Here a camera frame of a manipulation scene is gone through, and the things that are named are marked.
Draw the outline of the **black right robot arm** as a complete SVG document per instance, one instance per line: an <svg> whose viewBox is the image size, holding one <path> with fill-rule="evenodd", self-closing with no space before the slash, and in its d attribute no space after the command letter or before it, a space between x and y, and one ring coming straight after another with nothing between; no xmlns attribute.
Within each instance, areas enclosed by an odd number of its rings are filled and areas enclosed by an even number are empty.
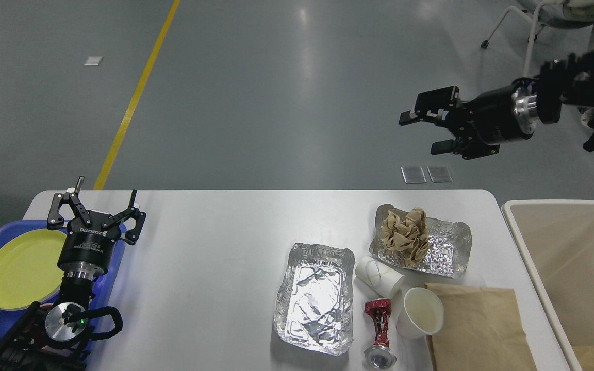
<svg viewBox="0 0 594 371"><path fill-rule="evenodd" d="M445 128L453 138L433 143L431 154L472 160L499 153L502 143L530 139L537 125L557 123L564 104L578 108L582 124L592 131L583 148L594 152L594 50L546 62L535 77L516 78L467 101L458 86L420 92L399 125L428 122Z"/></svg>

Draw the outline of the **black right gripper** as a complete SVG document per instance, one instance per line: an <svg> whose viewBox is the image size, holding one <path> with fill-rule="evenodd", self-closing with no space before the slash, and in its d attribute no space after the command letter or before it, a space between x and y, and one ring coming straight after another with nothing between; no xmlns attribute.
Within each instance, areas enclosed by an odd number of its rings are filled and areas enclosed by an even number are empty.
<svg viewBox="0 0 594 371"><path fill-rule="evenodd" d="M414 107L399 116L399 125L428 122L447 127L457 139L432 143L431 155L455 154L473 160L498 154L500 144L528 140L540 118L530 82L514 82L467 102L459 87L420 92Z"/></svg>

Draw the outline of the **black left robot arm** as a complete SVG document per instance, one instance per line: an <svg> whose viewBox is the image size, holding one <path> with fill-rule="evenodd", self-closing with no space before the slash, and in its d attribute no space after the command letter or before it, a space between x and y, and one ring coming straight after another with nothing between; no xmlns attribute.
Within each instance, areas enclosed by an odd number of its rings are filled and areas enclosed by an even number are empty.
<svg viewBox="0 0 594 371"><path fill-rule="evenodd" d="M117 214L86 209L79 199L84 177L53 197L46 221L63 246L57 267L63 272L57 300L33 301L0 340L0 370L85 370L89 344L107 340L123 329L113 306L97 307L94 285L109 272L116 245L136 244L146 213L135 202Z"/></svg>

